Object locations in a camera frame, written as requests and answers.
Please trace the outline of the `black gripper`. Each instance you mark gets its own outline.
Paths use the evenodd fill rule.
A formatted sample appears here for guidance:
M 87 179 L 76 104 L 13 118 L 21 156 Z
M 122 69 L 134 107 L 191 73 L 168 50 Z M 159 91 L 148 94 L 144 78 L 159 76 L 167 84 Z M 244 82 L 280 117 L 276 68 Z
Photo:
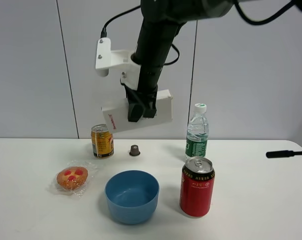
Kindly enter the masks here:
M 143 100 L 144 106 L 139 103 L 135 96 L 146 96 L 157 92 L 158 80 L 163 66 L 139 65 L 134 62 L 123 64 L 123 86 L 128 100 L 127 120 L 132 123 L 138 122 L 141 117 L 154 118 L 157 113 L 156 98 Z

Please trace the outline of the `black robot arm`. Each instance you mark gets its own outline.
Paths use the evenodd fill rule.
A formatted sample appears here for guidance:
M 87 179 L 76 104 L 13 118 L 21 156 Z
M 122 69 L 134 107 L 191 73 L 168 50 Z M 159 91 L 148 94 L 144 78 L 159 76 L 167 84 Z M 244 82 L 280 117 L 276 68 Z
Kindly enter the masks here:
M 174 38 L 189 21 L 221 18 L 231 0 L 142 0 L 143 21 L 131 60 L 140 66 L 137 88 L 126 87 L 129 122 L 156 115 L 158 80 Z

